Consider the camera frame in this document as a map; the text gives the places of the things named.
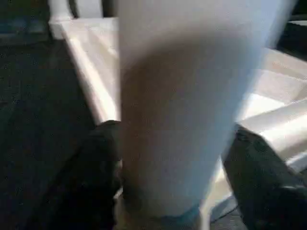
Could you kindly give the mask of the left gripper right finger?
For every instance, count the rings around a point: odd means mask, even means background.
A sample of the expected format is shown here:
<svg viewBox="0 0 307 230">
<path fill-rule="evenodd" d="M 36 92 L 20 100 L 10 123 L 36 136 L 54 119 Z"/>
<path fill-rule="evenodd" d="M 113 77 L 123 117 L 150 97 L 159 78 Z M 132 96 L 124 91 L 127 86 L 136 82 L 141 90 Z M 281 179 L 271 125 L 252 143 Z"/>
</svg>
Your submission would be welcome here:
<svg viewBox="0 0 307 230">
<path fill-rule="evenodd" d="M 307 183 L 263 137 L 237 126 L 223 165 L 249 230 L 307 228 Z"/>
</svg>

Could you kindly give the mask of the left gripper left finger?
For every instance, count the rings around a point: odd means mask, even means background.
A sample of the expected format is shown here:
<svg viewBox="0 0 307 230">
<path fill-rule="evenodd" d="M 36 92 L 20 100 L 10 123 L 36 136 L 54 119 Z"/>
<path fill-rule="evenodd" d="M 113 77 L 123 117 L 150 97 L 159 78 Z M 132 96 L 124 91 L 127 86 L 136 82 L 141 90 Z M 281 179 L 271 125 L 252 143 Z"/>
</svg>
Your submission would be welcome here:
<svg viewBox="0 0 307 230">
<path fill-rule="evenodd" d="M 65 162 L 35 211 L 35 229 L 113 229 L 114 197 L 121 187 L 119 124 L 96 126 Z"/>
</svg>

